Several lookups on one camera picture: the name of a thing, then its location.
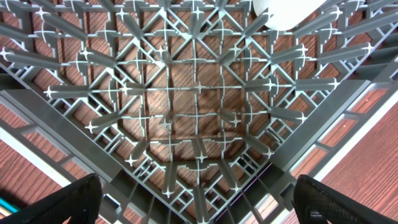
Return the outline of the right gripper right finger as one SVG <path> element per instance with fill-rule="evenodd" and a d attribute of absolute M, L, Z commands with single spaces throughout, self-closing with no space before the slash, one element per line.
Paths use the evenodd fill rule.
<path fill-rule="evenodd" d="M 304 174 L 298 177 L 292 203 L 301 224 L 397 224 Z"/>

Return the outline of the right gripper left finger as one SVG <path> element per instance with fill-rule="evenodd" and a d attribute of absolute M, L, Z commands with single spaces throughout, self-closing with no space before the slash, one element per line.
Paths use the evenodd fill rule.
<path fill-rule="evenodd" d="M 92 173 L 1 219 L 1 223 L 95 223 L 102 198 L 100 178 Z"/>

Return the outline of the grey dishwasher rack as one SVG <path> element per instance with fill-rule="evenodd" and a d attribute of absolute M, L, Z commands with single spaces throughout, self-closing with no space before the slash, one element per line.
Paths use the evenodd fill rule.
<path fill-rule="evenodd" d="M 397 2 L 1 0 L 1 139 L 108 223 L 280 223 L 397 102 Z"/>

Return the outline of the teal serving tray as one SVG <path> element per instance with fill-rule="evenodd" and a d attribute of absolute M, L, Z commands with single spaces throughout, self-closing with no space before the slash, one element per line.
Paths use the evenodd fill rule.
<path fill-rule="evenodd" d="M 0 198 L 0 205 L 1 205 L 1 218 L 13 215 L 19 211 L 19 208 L 17 206 L 5 201 L 3 198 Z"/>

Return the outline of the white item in rack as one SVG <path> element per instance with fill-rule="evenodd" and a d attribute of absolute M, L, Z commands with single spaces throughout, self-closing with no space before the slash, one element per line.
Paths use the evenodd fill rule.
<path fill-rule="evenodd" d="M 272 17 L 264 24 L 277 31 L 293 29 L 318 9 L 326 0 L 253 0 L 254 12 L 258 16 L 268 9 Z"/>

